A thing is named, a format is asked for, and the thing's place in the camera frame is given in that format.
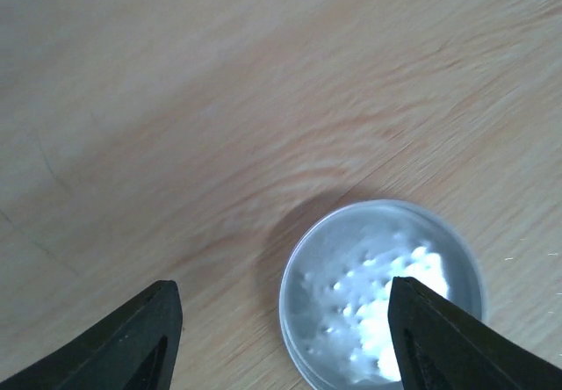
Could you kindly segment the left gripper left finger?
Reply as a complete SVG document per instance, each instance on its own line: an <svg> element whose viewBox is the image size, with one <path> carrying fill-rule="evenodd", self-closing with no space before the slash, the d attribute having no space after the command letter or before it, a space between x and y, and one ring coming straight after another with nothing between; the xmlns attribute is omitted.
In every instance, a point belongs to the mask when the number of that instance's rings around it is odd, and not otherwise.
<svg viewBox="0 0 562 390"><path fill-rule="evenodd" d="M1 388L169 389L182 325L177 283L156 281Z"/></svg>

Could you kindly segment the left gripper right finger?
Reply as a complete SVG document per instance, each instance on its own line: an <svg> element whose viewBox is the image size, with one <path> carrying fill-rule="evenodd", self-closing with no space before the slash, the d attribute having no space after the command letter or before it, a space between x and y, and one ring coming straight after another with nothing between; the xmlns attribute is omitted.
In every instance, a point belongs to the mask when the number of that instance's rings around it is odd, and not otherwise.
<svg viewBox="0 0 562 390"><path fill-rule="evenodd" d="M560 368L415 278L393 279L388 321L405 389L561 388Z"/></svg>

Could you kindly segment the round metal lid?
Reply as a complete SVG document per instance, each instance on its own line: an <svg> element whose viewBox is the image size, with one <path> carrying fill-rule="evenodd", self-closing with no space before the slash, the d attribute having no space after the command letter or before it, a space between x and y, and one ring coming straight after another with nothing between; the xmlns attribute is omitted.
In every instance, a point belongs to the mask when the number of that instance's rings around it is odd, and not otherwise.
<svg viewBox="0 0 562 390"><path fill-rule="evenodd" d="M487 297L460 235L401 200L342 207L298 241L281 280L288 353L314 389L399 389L387 311L393 280L412 277L483 321Z"/></svg>

